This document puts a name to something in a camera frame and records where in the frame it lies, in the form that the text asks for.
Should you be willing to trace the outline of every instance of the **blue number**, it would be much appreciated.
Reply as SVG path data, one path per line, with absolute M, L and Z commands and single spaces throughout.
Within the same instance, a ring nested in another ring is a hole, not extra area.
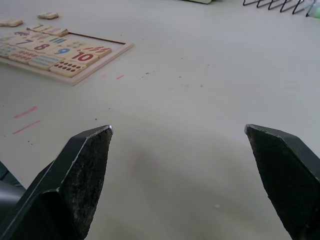
M 54 54 L 65 54 L 69 51 L 70 51 L 69 48 L 62 48 L 62 49 L 59 49 L 58 52 L 55 52 Z

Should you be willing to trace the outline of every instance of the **wooden puzzle board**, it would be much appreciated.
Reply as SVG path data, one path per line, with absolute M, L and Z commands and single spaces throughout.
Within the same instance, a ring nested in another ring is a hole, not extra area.
M 72 33 L 72 32 L 63 36 L 62 38 L 72 39 L 72 40 L 76 40 L 76 41 L 83 41 L 83 42 L 93 44 L 93 45 L 104 46 L 106 48 L 111 48 L 112 52 L 107 54 L 106 56 L 99 58 L 96 62 L 88 65 L 86 69 L 82 70 L 80 73 L 78 73 L 77 75 L 75 75 L 73 77 L 63 76 L 63 75 L 51 72 L 50 70 L 45 70 L 45 69 L 40 69 L 40 68 L 34 67 L 33 65 L 30 65 L 28 63 L 24 64 L 24 63 L 20 63 L 20 62 L 17 62 L 17 61 L 8 59 L 8 58 L 3 58 L 3 57 L 0 57 L 0 63 L 8 64 L 8 65 L 20 68 L 20 69 L 28 70 L 28 71 L 36 73 L 38 75 L 41 75 L 41 76 L 44 76 L 44 77 L 47 77 L 47 78 L 50 78 L 50 79 L 53 79 L 56 81 L 60 81 L 62 83 L 65 83 L 65 84 L 68 84 L 71 86 L 74 86 L 74 85 L 80 83 L 82 80 L 84 80 L 88 76 L 90 76 L 92 73 L 94 73 L 98 69 L 105 66 L 107 63 L 111 62 L 113 59 L 120 56 L 122 53 L 124 53 L 128 49 L 133 47 L 133 43 L 112 41 L 112 40 L 107 40 L 107 39 L 103 39 L 103 38 L 97 38 L 97 37 L 92 37 L 92 36 L 87 36 L 87 35 Z M 27 52 L 30 50 L 30 48 L 19 48 L 19 49 L 25 50 Z

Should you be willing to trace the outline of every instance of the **table surface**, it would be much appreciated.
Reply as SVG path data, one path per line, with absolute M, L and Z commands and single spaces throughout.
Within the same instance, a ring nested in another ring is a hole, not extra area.
M 38 20 L 45 11 L 61 17 Z M 15 30 L 135 44 L 73 87 L 0 64 L 0 160 L 25 187 L 70 137 L 113 126 L 88 240 L 290 239 L 244 127 L 292 133 L 320 155 L 318 19 L 234 0 L 11 0 L 0 13 L 24 19 Z

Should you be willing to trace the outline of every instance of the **pink mark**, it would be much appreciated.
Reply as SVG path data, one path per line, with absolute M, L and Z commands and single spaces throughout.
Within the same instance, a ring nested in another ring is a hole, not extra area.
M 23 113 L 20 113 L 20 114 L 18 114 L 17 116 L 14 116 L 13 118 L 14 118 L 14 119 L 21 118 L 22 116 L 27 115 L 27 114 L 33 112 L 33 111 L 36 110 L 36 109 L 38 109 L 37 106 L 33 106 L 33 107 L 32 107 L 31 109 L 29 109 L 28 111 L 25 111 L 25 112 L 23 112 Z
M 121 75 L 121 76 L 118 76 L 116 79 L 121 79 L 123 78 L 125 75 Z
M 23 130 L 25 130 L 25 129 L 27 129 L 27 128 L 30 128 L 31 126 L 33 126 L 33 125 L 35 125 L 35 124 L 37 124 L 37 123 L 40 123 L 40 122 L 42 122 L 42 121 L 38 120 L 38 121 L 35 121 L 35 122 L 33 122 L 33 123 L 30 123 L 29 125 L 25 126 L 24 128 L 21 128 L 21 129 L 18 130 L 18 131 L 13 132 L 12 134 L 20 133 L 21 131 L 23 131 Z

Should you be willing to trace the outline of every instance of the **number 7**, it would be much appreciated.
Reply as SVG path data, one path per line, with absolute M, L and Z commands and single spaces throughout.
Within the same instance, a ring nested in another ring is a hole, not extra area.
M 33 41 L 30 40 L 30 39 L 26 39 L 26 40 L 23 41 L 23 42 L 16 43 L 16 45 L 18 45 L 18 44 L 26 44 L 26 43 L 31 43 L 31 42 L 33 42 Z

